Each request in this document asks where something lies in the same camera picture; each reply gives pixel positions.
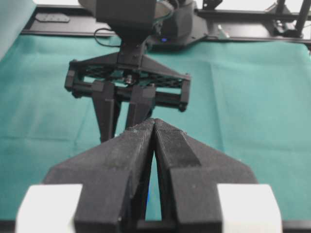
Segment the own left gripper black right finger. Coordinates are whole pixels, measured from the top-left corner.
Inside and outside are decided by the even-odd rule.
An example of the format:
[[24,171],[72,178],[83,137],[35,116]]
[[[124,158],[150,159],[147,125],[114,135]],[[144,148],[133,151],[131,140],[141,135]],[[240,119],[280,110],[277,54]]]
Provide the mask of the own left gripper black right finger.
[[163,220],[221,226],[217,184],[258,182],[249,166],[161,119],[155,119],[154,136]]

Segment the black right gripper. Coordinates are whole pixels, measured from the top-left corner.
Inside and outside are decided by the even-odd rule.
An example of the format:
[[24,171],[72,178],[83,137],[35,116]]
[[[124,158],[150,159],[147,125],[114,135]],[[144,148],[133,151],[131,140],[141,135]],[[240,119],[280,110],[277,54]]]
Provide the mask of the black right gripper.
[[[145,54],[146,43],[122,42],[115,53],[72,60],[65,89],[76,98],[91,96],[100,130],[101,143],[115,136],[121,101],[130,99],[126,128],[142,123],[158,106],[186,110],[191,77],[155,61]],[[95,81],[86,82],[85,77]],[[179,89],[180,93],[156,92],[156,88]]]

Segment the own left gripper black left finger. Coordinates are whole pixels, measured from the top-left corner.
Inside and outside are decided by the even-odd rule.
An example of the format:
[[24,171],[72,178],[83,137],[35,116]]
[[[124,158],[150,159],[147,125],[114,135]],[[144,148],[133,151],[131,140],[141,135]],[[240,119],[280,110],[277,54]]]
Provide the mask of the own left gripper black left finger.
[[83,186],[76,226],[121,226],[145,218],[154,124],[150,118],[50,168],[44,184]]

